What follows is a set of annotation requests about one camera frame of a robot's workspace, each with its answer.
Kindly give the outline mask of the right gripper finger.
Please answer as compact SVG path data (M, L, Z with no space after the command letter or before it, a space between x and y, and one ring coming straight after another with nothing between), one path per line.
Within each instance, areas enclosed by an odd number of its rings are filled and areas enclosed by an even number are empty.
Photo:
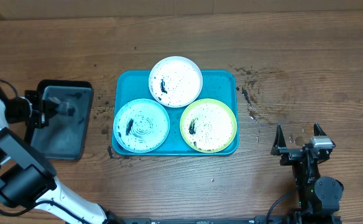
M313 125L314 136L325 136L326 133L322 130L321 126L318 123Z
M284 150L287 148L285 138L282 131L281 124L277 125L275 140L273 142L272 150Z

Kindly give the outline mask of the light blue round plate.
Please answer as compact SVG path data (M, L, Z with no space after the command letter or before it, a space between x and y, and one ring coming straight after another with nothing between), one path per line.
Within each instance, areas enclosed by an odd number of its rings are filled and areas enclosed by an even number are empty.
M154 100L136 99L116 113L113 134L126 151L138 154L159 148L170 132L170 118L165 108Z

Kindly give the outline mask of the white round plate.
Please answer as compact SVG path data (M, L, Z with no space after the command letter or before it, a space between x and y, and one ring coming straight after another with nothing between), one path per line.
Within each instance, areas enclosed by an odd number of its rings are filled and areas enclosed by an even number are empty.
M171 56L157 62L149 74L149 90L160 104L180 108L194 102L203 88L203 75L192 60Z

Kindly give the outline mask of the dark green sponge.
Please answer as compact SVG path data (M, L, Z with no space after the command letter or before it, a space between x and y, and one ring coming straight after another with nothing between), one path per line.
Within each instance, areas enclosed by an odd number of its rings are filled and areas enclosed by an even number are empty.
M69 103L69 102L61 102L57 108L56 111L58 114L62 116L73 116L75 114L75 107Z

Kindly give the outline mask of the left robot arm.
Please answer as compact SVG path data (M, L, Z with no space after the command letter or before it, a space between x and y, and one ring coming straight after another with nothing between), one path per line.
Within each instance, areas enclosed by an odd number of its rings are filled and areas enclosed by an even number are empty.
M0 79L0 214L42 210L66 223L120 223L64 185L51 158L80 158L93 100L89 82L42 80L8 97Z

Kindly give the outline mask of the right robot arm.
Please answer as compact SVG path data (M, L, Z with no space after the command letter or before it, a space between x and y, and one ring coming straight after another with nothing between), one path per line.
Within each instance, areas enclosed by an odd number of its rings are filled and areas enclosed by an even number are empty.
M344 191L343 184L332 178L322 177L318 165L329 160L335 143L318 123L313 125L314 136L299 149L287 148L281 125L277 126L270 152L280 156L280 165L292 166L296 189L279 198L268 210L266 223L341 223L334 214ZM283 218L271 216L273 209L284 199L297 194L299 208L291 209Z

